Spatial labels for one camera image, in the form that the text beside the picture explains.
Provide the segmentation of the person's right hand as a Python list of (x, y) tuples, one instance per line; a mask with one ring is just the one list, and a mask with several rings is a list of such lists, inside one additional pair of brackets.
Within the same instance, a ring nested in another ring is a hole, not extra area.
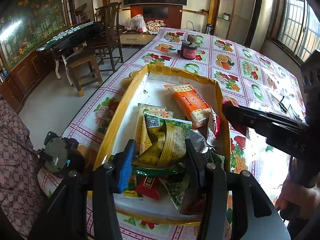
[(285, 210), (289, 203), (300, 207), (298, 217), (309, 219), (319, 206), (319, 180), (314, 187), (306, 188), (286, 179), (275, 202), (276, 210)]

